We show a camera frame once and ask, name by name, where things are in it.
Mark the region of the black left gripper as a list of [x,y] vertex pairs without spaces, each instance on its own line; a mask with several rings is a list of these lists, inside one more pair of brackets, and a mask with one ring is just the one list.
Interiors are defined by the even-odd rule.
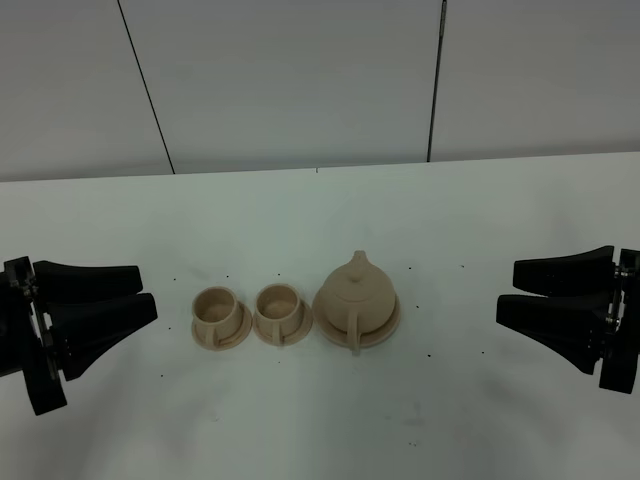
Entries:
[[158,313],[152,294],[138,294],[143,284],[137,266],[38,261],[32,268],[27,257],[6,261],[1,272],[1,375],[20,372],[34,413],[43,415],[66,406],[67,399],[55,359],[39,337],[47,328],[36,284],[47,303],[84,303],[47,305],[56,361],[66,381],[81,377]]

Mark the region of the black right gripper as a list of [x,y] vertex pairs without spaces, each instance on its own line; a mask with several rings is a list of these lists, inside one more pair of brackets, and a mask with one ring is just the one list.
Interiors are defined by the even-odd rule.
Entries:
[[[604,338],[599,387],[632,393],[639,362],[639,251],[622,249],[616,268],[613,255],[614,247],[608,245],[516,261],[513,286],[546,297],[501,295],[496,322],[553,350],[587,375],[601,358]],[[613,281],[607,316],[610,297],[603,291],[611,290]]]

